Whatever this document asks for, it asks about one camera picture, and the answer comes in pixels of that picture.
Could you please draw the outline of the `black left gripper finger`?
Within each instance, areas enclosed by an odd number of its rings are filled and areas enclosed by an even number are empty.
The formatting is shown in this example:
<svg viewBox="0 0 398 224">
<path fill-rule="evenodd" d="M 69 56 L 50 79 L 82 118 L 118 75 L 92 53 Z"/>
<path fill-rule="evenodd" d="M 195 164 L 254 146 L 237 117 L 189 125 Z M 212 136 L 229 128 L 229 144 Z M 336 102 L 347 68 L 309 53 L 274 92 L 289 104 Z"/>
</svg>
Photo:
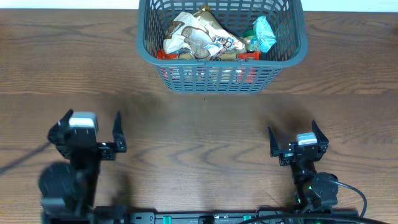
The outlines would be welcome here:
<svg viewBox="0 0 398 224">
<path fill-rule="evenodd" d="M 58 130 L 61 131 L 67 131 L 70 129 L 70 118 L 72 117 L 74 111 L 72 109 L 69 109 L 65 115 L 58 121 L 57 123 L 57 128 Z"/>
<path fill-rule="evenodd" d="M 115 142 L 122 143 L 125 141 L 124 133 L 121 124 L 121 113 L 118 111 L 116 113 L 116 117 L 114 119 L 114 126 L 113 126 L 113 139 Z"/>
</svg>

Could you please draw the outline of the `San Remo spaghetti packet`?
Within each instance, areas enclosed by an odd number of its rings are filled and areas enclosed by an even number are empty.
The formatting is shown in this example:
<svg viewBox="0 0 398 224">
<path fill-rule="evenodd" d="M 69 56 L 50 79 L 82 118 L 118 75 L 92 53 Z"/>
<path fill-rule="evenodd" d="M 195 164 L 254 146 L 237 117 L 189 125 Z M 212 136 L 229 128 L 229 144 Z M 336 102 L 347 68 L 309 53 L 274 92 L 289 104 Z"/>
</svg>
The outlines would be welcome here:
<svg viewBox="0 0 398 224">
<path fill-rule="evenodd" d="M 195 60 L 196 57 L 189 53 L 171 53 L 166 54 L 164 50 L 157 51 L 157 58 L 160 60 Z M 248 60 L 260 60 L 261 58 L 261 51 L 255 52 L 246 52 L 246 53 L 239 53 L 239 54 L 222 54 L 217 57 L 212 57 L 208 55 L 207 57 L 203 58 L 203 60 L 213 60 L 213 61 L 248 61 Z"/>
</svg>

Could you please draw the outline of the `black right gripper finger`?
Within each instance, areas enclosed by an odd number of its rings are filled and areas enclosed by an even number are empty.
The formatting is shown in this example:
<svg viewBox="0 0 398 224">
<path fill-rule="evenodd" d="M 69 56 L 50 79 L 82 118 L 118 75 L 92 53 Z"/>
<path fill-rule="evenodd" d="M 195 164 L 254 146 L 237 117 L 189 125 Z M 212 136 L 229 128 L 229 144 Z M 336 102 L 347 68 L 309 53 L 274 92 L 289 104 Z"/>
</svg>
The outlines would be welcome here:
<svg viewBox="0 0 398 224">
<path fill-rule="evenodd" d="M 329 144 L 328 138 L 320 130 L 315 120 L 312 120 L 312 131 L 315 134 L 320 146 L 327 146 Z"/>
<path fill-rule="evenodd" d="M 270 156 L 277 157 L 279 155 L 278 142 L 275 138 L 273 130 L 270 127 L 268 127 L 268 132 L 269 132 L 269 141 L 270 141 Z"/>
</svg>

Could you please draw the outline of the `gold coffee bag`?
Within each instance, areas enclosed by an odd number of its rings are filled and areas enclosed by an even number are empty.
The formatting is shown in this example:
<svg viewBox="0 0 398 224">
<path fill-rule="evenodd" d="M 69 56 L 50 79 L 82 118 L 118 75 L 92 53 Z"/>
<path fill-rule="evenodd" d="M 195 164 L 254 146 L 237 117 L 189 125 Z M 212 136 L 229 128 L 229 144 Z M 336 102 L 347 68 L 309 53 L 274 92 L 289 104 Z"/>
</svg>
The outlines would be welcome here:
<svg viewBox="0 0 398 224">
<path fill-rule="evenodd" d="M 211 13 L 209 5 L 203 3 L 193 16 L 208 31 L 212 41 L 215 44 L 222 45 L 226 49 L 227 54 L 245 53 L 245 43 L 219 24 L 215 16 Z"/>
</svg>

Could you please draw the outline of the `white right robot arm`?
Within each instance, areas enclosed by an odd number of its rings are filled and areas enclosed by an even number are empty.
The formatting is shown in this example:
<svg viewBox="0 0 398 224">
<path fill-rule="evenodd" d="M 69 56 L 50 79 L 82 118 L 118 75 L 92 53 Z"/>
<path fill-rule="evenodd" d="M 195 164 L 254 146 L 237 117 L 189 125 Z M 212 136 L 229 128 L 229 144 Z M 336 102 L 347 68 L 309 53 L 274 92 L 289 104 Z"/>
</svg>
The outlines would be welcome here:
<svg viewBox="0 0 398 224">
<path fill-rule="evenodd" d="M 302 205 L 301 211 L 329 210 L 336 205 L 338 186 L 333 174 L 315 169 L 315 163 L 327 152 L 329 140 L 315 121 L 312 131 L 296 135 L 296 141 L 288 149 L 281 149 L 271 128 L 268 129 L 270 156 L 278 157 L 281 166 L 289 166 L 295 185 L 295 197 Z"/>
</svg>

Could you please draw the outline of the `cream brown snack bag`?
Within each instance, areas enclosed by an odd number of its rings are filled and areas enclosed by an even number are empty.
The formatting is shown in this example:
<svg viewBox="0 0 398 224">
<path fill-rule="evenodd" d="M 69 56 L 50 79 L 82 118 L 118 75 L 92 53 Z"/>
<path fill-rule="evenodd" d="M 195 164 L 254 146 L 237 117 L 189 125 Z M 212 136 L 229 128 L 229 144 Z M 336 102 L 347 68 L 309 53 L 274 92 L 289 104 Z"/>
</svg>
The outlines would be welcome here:
<svg viewBox="0 0 398 224">
<path fill-rule="evenodd" d="M 212 41 L 208 31 L 188 12 L 181 12 L 172 21 L 164 37 L 163 49 L 167 54 L 188 49 L 196 59 L 203 59 L 208 55 L 217 57 L 226 52 L 222 45 Z"/>
</svg>

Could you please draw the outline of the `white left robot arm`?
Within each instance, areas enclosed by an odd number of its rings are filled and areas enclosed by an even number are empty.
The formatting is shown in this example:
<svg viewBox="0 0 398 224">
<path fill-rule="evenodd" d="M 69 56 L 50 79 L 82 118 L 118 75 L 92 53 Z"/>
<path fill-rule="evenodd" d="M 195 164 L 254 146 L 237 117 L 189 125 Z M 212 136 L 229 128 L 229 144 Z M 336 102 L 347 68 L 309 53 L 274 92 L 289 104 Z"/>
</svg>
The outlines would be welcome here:
<svg viewBox="0 0 398 224">
<path fill-rule="evenodd" d="M 124 205 L 94 206 L 101 162 L 127 151 L 121 114 L 114 119 L 113 141 L 99 142 L 97 133 L 95 113 L 73 110 L 49 129 L 47 139 L 66 161 L 54 162 L 39 177 L 42 223 L 129 223 Z"/>
</svg>

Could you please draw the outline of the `green lid jar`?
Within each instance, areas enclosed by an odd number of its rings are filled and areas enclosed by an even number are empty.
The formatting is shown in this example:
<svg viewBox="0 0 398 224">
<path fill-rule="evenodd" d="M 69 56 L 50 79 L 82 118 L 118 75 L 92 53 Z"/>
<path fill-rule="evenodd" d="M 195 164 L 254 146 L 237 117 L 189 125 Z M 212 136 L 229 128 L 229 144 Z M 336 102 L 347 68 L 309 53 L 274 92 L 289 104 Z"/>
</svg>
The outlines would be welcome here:
<svg viewBox="0 0 398 224">
<path fill-rule="evenodd" d="M 253 29 L 249 29 L 244 32 L 243 41 L 245 43 L 247 53 L 259 51 L 259 44 Z"/>
</svg>

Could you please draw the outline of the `teal white tissue pack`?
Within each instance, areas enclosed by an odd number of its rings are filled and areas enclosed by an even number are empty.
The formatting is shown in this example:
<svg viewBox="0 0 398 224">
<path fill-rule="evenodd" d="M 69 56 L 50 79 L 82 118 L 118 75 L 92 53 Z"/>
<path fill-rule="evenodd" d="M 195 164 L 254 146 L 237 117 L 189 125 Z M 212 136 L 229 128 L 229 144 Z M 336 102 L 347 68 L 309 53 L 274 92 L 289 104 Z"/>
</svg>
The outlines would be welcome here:
<svg viewBox="0 0 398 224">
<path fill-rule="evenodd" d="M 254 33 L 259 44 L 259 50 L 263 53 L 268 53 L 277 40 L 266 16 L 259 16 L 253 22 L 253 26 Z"/>
</svg>

